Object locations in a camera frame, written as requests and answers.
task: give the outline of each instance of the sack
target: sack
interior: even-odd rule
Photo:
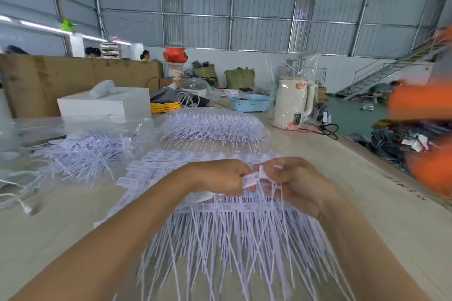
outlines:
[[[254,77],[256,76],[254,69],[238,67],[234,70],[226,70],[225,75],[227,88],[229,89],[237,90],[244,87],[254,87]]]
[[[218,88],[218,77],[217,77],[217,73],[215,73],[215,65],[214,64],[211,64],[208,67],[193,68],[192,70],[200,78],[201,77],[207,77],[207,78],[214,77],[216,79],[215,87]]]

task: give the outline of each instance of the brown cardboard partition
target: brown cardboard partition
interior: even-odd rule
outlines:
[[[118,87],[159,89],[161,62],[0,54],[0,74],[14,118],[60,116],[57,99],[103,80]]]

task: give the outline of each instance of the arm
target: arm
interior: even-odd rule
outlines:
[[[285,157],[263,165],[286,201],[320,221],[357,301],[429,300],[353,203],[312,164]]]
[[[195,162],[173,171],[75,243],[10,300],[110,300],[189,192],[241,195],[241,177],[250,172],[239,160]]]

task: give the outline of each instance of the electric kettle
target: electric kettle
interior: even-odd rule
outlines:
[[[315,82],[298,79],[279,81],[272,125],[293,130],[308,117],[314,105]]]

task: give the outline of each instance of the tube light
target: tube light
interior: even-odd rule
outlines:
[[[129,43],[129,42],[123,42],[123,41],[114,41],[114,42],[119,43],[119,44],[124,44],[124,45],[130,45],[130,46],[132,46],[132,43]]]
[[[53,32],[58,32],[60,34],[66,34],[66,35],[71,35],[72,32],[69,31],[65,31],[62,29],[58,29],[58,28],[52,28],[51,26],[45,26],[45,25],[41,25],[41,24],[36,24],[36,23],[31,23],[29,21],[25,21],[25,20],[20,20],[20,23],[26,26],[31,26],[33,28],[38,28],[38,29],[43,29],[43,30],[47,30],[47,31],[53,31]]]
[[[98,41],[98,42],[107,42],[107,40],[103,39],[103,38],[99,38],[99,37],[93,37],[93,36],[88,36],[88,35],[82,35],[82,37],[86,40],[93,40],[93,41]]]
[[[7,17],[7,16],[2,16],[2,15],[0,15],[0,20],[12,22],[11,18],[9,18],[9,17]]]

